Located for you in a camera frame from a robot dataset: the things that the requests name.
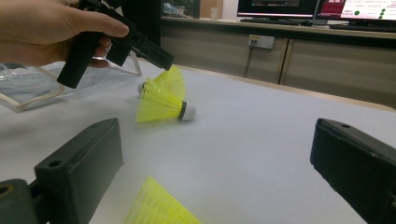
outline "keyboard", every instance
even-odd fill
[[[241,22],[252,22],[252,23],[265,23],[265,24],[276,24],[276,25],[299,25],[299,21],[270,21],[263,18],[252,18],[242,19]]]
[[[334,30],[396,33],[396,26],[357,26],[350,24],[329,24],[329,28]]]

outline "screen display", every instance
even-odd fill
[[[319,18],[396,21],[396,0],[322,0]]]
[[[239,0],[238,17],[313,19],[318,0]]]
[[[297,7],[300,0],[252,0],[255,7]]]

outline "white table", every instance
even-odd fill
[[[134,121],[137,85],[162,70],[59,104],[15,113],[0,107],[0,180],[35,179],[34,166],[89,125],[119,118],[125,165],[94,224],[123,223],[153,176],[203,223],[364,223],[314,170],[318,118],[352,125],[396,147],[396,113],[183,70],[192,122]]]

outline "hand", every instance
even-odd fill
[[[40,66],[65,61],[74,36],[81,32],[115,37],[129,32],[120,21],[69,7],[64,0],[0,0],[0,6],[0,63]],[[98,44],[95,56],[104,57],[111,41],[103,36]],[[108,63],[92,59],[90,66],[106,67]]]

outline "power outlet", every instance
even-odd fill
[[[274,46],[275,38],[273,36],[266,35],[249,35],[247,45],[251,46],[253,41],[256,41],[254,47],[272,49]]]

